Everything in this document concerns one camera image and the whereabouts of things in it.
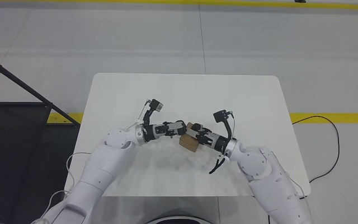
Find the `cable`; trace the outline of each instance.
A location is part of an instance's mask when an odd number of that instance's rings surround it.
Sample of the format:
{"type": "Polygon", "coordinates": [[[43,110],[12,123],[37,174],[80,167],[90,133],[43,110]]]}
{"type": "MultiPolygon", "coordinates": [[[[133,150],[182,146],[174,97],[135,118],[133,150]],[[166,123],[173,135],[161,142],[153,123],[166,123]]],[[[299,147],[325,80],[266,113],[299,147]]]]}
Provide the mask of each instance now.
{"type": "Polygon", "coordinates": [[[233,137],[235,137],[235,136],[234,136],[234,133],[235,133],[235,118],[234,118],[234,115],[233,115],[233,114],[231,114],[231,116],[233,117],[233,120],[234,120],[234,126],[233,126],[233,137]]]}
{"type": "Polygon", "coordinates": [[[76,152],[76,153],[70,155],[70,156],[67,158],[67,161],[66,161],[66,169],[67,169],[67,171],[68,171],[68,174],[69,174],[69,175],[71,176],[71,178],[72,178],[72,186],[69,188],[69,193],[71,192],[71,190],[72,190],[72,188],[73,188],[73,186],[74,186],[74,176],[73,176],[72,173],[69,171],[68,161],[69,161],[70,158],[72,158],[72,156],[77,155],[77,154],[91,154],[91,153],[90,153],[90,152],[76,152]]]}
{"type": "Polygon", "coordinates": [[[302,120],[298,120],[297,122],[293,122],[292,125],[293,125],[293,124],[297,124],[297,123],[299,123],[299,122],[302,122],[302,121],[304,121],[304,120],[310,119],[310,118],[323,118],[323,119],[329,121],[329,122],[333,125],[333,127],[335,128],[335,131],[336,131],[336,134],[337,134],[337,145],[338,145],[338,154],[337,154],[337,159],[336,159],[335,164],[333,164],[332,168],[330,168],[330,170],[328,170],[328,172],[326,172],[325,174],[323,174],[323,175],[321,175],[321,176],[317,176],[317,177],[315,177],[315,178],[313,178],[312,180],[309,181],[310,183],[312,183],[312,181],[317,180],[317,179],[319,179],[319,178],[322,178],[322,177],[326,176],[327,174],[329,174],[329,173],[336,167],[336,165],[337,165],[337,163],[338,163],[338,160],[340,159],[341,145],[340,145],[340,134],[339,134],[339,132],[338,132],[338,129],[337,129],[337,127],[335,126],[335,124],[334,124],[331,120],[329,120],[328,118],[325,118],[325,117],[319,116],[319,115],[309,116],[308,118],[304,118],[304,119],[302,119],[302,120]]]}
{"type": "MultiPolygon", "coordinates": [[[[303,192],[303,189],[301,188],[301,186],[300,186],[298,183],[296,183],[296,182],[290,177],[290,175],[288,175],[288,177],[289,177],[289,179],[290,179],[294,184],[296,184],[296,185],[301,189],[302,195],[305,195],[304,192],[303,192]]],[[[307,205],[307,208],[308,208],[308,211],[309,211],[309,215],[311,216],[312,223],[314,223],[314,221],[313,221],[313,216],[312,216],[312,212],[311,212],[311,208],[309,207],[309,204],[308,204],[308,202],[307,202],[307,198],[306,198],[306,197],[304,197],[304,201],[306,202],[306,205],[307,205]]]]}
{"type": "Polygon", "coordinates": [[[40,218],[34,220],[31,224],[35,224],[35,223],[38,223],[38,222],[40,222],[40,221],[44,221],[45,223],[48,223],[48,224],[50,223],[46,218],[44,218],[44,216],[45,216],[46,212],[50,209],[52,198],[53,198],[56,194],[58,194],[58,193],[60,193],[60,192],[69,193],[69,191],[67,191],[67,190],[59,190],[59,191],[53,193],[53,194],[51,195],[51,197],[50,197],[50,202],[49,202],[49,205],[47,206],[45,212],[42,214],[42,216],[41,216],[40,218]]]}
{"type": "MultiPolygon", "coordinates": [[[[143,108],[142,108],[142,111],[140,112],[140,114],[139,114],[139,116],[138,116],[138,120],[140,119],[140,116],[142,115],[142,113],[143,113],[143,111],[144,111],[144,108],[145,108],[145,106],[146,106],[148,103],[149,103],[149,101],[147,100],[147,101],[145,102],[143,108]]],[[[129,127],[127,128],[127,130],[128,130],[129,128],[133,127],[135,124],[136,124],[136,122],[134,122],[134,124],[132,124],[131,126],[129,126],[129,127]]]]}
{"type": "Polygon", "coordinates": [[[219,159],[216,160],[216,164],[214,166],[214,168],[209,172],[209,174],[212,174],[213,172],[215,172],[219,167],[221,167],[221,165],[225,162],[225,156],[224,158],[220,161],[219,163],[219,159]]]}

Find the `black cable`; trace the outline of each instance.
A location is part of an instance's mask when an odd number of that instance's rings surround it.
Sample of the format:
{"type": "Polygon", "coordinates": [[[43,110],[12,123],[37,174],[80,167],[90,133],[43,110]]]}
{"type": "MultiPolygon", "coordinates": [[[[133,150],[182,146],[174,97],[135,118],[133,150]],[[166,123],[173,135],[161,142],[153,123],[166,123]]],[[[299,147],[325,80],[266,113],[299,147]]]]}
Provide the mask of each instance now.
{"type": "Polygon", "coordinates": [[[322,178],[322,177],[326,176],[327,174],[329,174],[329,173],[336,167],[336,165],[337,165],[337,163],[338,163],[338,160],[340,159],[341,145],[340,145],[340,134],[338,133],[338,129],[337,129],[337,127],[335,126],[335,124],[334,124],[331,120],[329,120],[328,118],[325,118],[325,117],[319,116],[319,115],[309,116],[308,118],[304,118],[304,119],[302,119],[302,120],[298,120],[297,122],[293,122],[292,125],[293,125],[293,124],[296,124],[296,123],[299,123],[299,122],[302,122],[302,121],[304,121],[304,120],[310,119],[310,118],[323,118],[323,119],[329,121],[329,122],[333,125],[333,127],[335,128],[335,130],[336,130],[336,134],[337,134],[337,145],[338,145],[338,155],[337,155],[337,159],[336,159],[335,164],[333,164],[332,168],[331,168],[328,172],[326,172],[325,174],[323,174],[323,175],[321,175],[321,176],[317,176],[317,177],[315,177],[315,178],[313,178],[312,180],[309,181],[309,183],[312,183],[312,181],[317,180],[318,178],[322,178]]]}
{"type": "Polygon", "coordinates": [[[220,161],[219,163],[219,159],[216,160],[216,164],[214,166],[214,168],[209,172],[209,174],[212,174],[213,172],[215,172],[219,167],[221,167],[221,165],[225,162],[225,157],[220,161]]]}

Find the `white cable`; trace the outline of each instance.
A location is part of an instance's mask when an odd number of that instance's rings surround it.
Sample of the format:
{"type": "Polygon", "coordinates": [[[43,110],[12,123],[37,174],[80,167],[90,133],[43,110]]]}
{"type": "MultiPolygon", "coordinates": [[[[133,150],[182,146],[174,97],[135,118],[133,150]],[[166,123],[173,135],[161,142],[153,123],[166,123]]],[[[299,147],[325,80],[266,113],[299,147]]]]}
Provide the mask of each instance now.
{"type": "Polygon", "coordinates": [[[70,155],[69,157],[68,157],[68,159],[67,159],[67,161],[66,161],[66,169],[67,169],[67,171],[68,171],[68,174],[71,176],[71,178],[72,178],[72,186],[69,188],[69,192],[68,193],[70,193],[71,192],[71,190],[72,190],[72,188],[73,188],[73,186],[74,186],[74,176],[72,175],[72,173],[69,171],[69,167],[68,167],[68,161],[69,161],[69,159],[70,158],[72,158],[72,156],[74,156],[74,155],[77,155],[77,154],[91,154],[90,152],[76,152],[76,153],[74,153],[74,154],[72,154],[72,155],[70,155]]]}
{"type": "Polygon", "coordinates": [[[234,118],[234,116],[233,116],[233,120],[234,120],[233,137],[234,137],[234,133],[235,133],[235,118],[234,118]]]}
{"type": "MultiPolygon", "coordinates": [[[[142,112],[140,112],[140,114],[139,114],[137,120],[140,119],[140,116],[142,115],[142,113],[143,113],[143,111],[144,111],[144,108],[145,108],[145,106],[146,106],[148,103],[149,103],[149,100],[147,100],[147,101],[145,102],[145,104],[144,104],[144,106],[143,106],[143,108],[142,108],[142,112]]],[[[129,126],[129,127],[127,128],[127,130],[128,130],[129,128],[133,127],[135,124],[136,124],[136,122],[134,122],[134,124],[132,124],[131,126],[129,126]]]]}
{"type": "Polygon", "coordinates": [[[301,189],[301,192],[302,192],[304,201],[306,202],[306,205],[307,205],[307,208],[308,208],[308,211],[309,211],[309,215],[311,216],[311,220],[312,220],[312,223],[313,223],[313,216],[312,216],[311,208],[309,207],[309,204],[308,204],[308,202],[307,202],[307,199],[306,199],[306,196],[305,196],[305,194],[304,194],[304,192],[303,192],[303,189],[301,188],[301,186],[300,186],[298,183],[296,183],[296,182],[290,177],[290,175],[288,175],[288,177],[289,177],[289,179],[290,179],[294,184],[296,184],[296,185],[301,189]]]}
{"type": "Polygon", "coordinates": [[[40,218],[34,220],[31,224],[39,223],[39,222],[41,222],[41,221],[44,221],[45,224],[47,224],[47,223],[49,224],[49,223],[50,223],[46,218],[44,218],[44,216],[45,216],[46,212],[50,209],[52,198],[53,198],[56,194],[58,194],[58,193],[60,193],[60,192],[69,193],[69,191],[67,191],[67,190],[59,190],[59,191],[53,193],[53,194],[51,195],[51,197],[50,197],[49,205],[47,206],[47,208],[46,208],[45,212],[43,213],[43,215],[42,215],[40,218]]]}

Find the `floor seam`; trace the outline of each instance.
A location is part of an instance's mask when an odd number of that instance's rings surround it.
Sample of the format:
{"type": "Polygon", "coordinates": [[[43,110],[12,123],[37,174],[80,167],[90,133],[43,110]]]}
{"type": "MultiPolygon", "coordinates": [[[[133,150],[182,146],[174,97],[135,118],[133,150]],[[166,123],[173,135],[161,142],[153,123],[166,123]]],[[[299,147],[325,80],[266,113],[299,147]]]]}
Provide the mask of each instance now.
{"type": "Polygon", "coordinates": [[[11,45],[9,46],[9,49],[6,51],[6,53],[5,53],[4,57],[2,58],[0,64],[2,64],[2,63],[4,62],[4,60],[5,60],[6,56],[7,56],[7,54],[10,52],[10,49],[12,48],[13,44],[15,43],[15,41],[16,41],[18,35],[19,35],[20,32],[22,31],[22,29],[23,29],[23,27],[25,26],[25,23],[27,22],[27,20],[29,19],[31,12],[32,12],[32,8],[30,9],[29,14],[27,15],[27,17],[26,17],[25,21],[23,22],[22,26],[20,27],[19,31],[18,31],[17,34],[15,35],[15,37],[14,37],[14,39],[13,39],[11,45]]]}
{"type": "Polygon", "coordinates": [[[220,218],[220,206],[219,206],[219,197],[216,197],[218,200],[218,214],[219,214],[219,224],[222,222],[222,219],[220,218]]]}
{"type": "Polygon", "coordinates": [[[206,74],[206,62],[205,62],[205,52],[204,52],[204,39],[202,37],[202,27],[201,27],[201,14],[200,14],[200,5],[197,5],[199,7],[199,19],[200,19],[200,31],[201,31],[201,43],[202,43],[202,56],[204,57],[204,71],[206,74]]]}

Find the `metal pole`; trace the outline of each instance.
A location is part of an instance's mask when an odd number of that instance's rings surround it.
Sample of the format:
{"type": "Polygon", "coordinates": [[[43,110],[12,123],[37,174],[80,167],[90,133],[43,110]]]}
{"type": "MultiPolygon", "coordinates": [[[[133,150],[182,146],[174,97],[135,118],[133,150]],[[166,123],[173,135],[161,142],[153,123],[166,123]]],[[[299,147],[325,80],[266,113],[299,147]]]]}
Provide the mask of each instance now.
{"type": "Polygon", "coordinates": [[[2,73],[4,76],[8,77],[11,81],[21,86],[24,90],[31,93],[33,96],[44,102],[46,105],[51,105],[51,107],[59,114],[64,116],[66,119],[68,119],[70,122],[72,122],[76,126],[80,126],[80,124],[75,121],[73,118],[71,118],[68,114],[66,114],[63,110],[55,106],[52,102],[50,102],[48,99],[43,97],[41,94],[36,92],[33,88],[31,88],[26,83],[22,82],[19,78],[17,78],[14,74],[6,70],[2,65],[0,65],[0,73],[2,73]]]}

